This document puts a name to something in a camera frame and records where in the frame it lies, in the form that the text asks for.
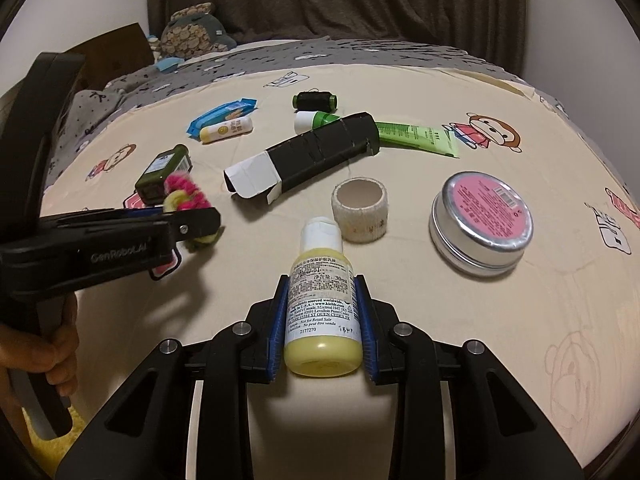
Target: white tape roll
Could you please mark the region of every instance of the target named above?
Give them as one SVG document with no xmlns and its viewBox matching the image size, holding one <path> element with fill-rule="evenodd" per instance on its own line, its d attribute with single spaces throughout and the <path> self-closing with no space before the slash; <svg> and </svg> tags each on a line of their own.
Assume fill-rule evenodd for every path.
<svg viewBox="0 0 640 480">
<path fill-rule="evenodd" d="M 388 198 L 385 186 L 377 180 L 359 176 L 338 184 L 331 208 L 345 240 L 372 242 L 386 233 Z"/>
</svg>

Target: silver bolt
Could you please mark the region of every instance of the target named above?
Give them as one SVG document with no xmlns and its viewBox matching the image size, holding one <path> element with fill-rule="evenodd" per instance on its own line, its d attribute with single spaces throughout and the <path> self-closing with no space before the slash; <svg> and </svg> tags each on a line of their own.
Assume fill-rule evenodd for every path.
<svg viewBox="0 0 640 480">
<path fill-rule="evenodd" d="M 165 339 L 160 343 L 159 349 L 163 354 L 172 354 L 178 349 L 178 343 L 175 339 Z"/>
<path fill-rule="evenodd" d="M 414 328 L 408 323 L 398 323 L 394 327 L 394 332 L 401 337 L 406 337 L 414 332 Z"/>
<path fill-rule="evenodd" d="M 251 325 L 246 321 L 238 321 L 231 330 L 233 330 L 236 335 L 247 335 L 251 332 Z"/>
<path fill-rule="evenodd" d="M 484 353 L 484 345 L 479 341 L 469 341 L 466 344 L 466 349 L 469 350 L 472 354 L 480 355 Z"/>
</svg>

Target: cream bed sheet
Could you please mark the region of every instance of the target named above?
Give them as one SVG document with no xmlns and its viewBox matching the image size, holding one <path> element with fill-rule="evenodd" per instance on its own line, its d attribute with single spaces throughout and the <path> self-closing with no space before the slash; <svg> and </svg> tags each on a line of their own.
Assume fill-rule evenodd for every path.
<svg viewBox="0 0 640 480">
<path fill-rule="evenodd" d="M 158 282 L 141 273 L 81 293 L 81 386 L 74 398 L 81 415 L 91 417 L 160 340 L 206 340 L 270 298 L 298 255 L 305 220 L 331 216 L 333 188 L 365 175 L 388 189 L 388 232 L 371 244 L 345 243 L 344 251 L 372 296 L 393 304 L 402 320 L 434 340 L 484 341 L 587 464 L 640 404 L 640 232 L 611 196 L 634 209 L 624 190 L 527 86 L 470 73 L 364 65 L 300 69 L 295 84 L 269 85 L 286 73 L 238 76 L 132 110 L 47 190 L 43 214 L 120 207 L 154 156 L 181 142 L 190 150 L 194 180 L 226 226 L 213 250 L 192 255 L 180 248 L 182 263 Z M 453 123 L 467 133 L 469 114 L 495 118 L 519 134 L 521 152 L 494 142 L 487 149 L 460 143 L 456 159 L 383 147 L 271 206 L 231 195 L 223 170 L 291 137 L 291 97 L 312 88 L 337 94 L 341 115 L 364 110 L 380 121 Z M 208 146 L 186 137 L 193 118 L 242 97 L 258 99 L 252 133 Z M 127 145 L 135 149 L 121 151 L 114 164 L 114 154 Z M 430 241 L 431 202 L 447 177 L 464 170 L 503 179 L 532 211 L 532 244 L 504 279 L 460 275 Z M 281 370 L 275 384 L 251 387 L 249 398 L 258 480 L 386 478 L 393 387 L 374 388 L 362 371 L 308 380 Z"/>
</svg>

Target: blue wrapper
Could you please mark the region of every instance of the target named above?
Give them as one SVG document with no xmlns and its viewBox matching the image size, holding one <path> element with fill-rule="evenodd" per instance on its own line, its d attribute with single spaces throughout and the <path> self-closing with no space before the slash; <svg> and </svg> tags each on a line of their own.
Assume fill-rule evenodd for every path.
<svg viewBox="0 0 640 480">
<path fill-rule="evenodd" d="M 243 98 L 239 101 L 233 101 L 213 108 L 213 110 L 202 114 L 196 120 L 192 121 L 187 129 L 187 134 L 194 139 L 199 139 L 201 129 L 206 126 L 211 126 L 212 124 L 223 123 L 224 121 L 245 116 L 254 111 L 256 103 L 257 101 L 255 99 Z"/>
</svg>

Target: silver tin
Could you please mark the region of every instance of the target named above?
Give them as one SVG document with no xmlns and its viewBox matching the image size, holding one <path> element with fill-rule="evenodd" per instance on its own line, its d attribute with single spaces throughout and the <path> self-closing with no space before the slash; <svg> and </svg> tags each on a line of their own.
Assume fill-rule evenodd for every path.
<svg viewBox="0 0 640 480">
<path fill-rule="evenodd" d="M 524 200 L 494 176 L 464 171 L 450 177 L 433 205 L 429 232 L 453 266 L 488 278 L 513 269 L 533 236 Z"/>
</svg>

